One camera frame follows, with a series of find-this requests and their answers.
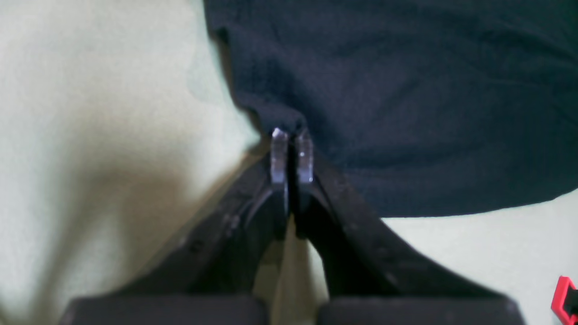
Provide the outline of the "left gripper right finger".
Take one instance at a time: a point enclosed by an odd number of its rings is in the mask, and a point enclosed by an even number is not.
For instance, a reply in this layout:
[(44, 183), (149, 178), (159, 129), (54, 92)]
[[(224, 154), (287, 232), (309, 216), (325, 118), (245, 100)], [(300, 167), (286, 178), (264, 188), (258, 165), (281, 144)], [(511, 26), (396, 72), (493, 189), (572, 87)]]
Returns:
[(294, 216), (298, 235), (322, 258), (330, 300), (318, 325), (522, 325), (506, 295), (419, 253), (315, 153), (294, 138)]

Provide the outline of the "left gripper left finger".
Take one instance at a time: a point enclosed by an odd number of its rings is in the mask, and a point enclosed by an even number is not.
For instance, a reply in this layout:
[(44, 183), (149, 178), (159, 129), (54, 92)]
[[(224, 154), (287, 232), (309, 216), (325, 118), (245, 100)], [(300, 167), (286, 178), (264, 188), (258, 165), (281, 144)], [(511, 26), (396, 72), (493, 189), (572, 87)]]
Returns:
[(252, 295), (260, 260), (289, 218), (289, 135), (244, 171), (155, 267), (115, 292), (72, 301), (62, 325), (266, 325)]

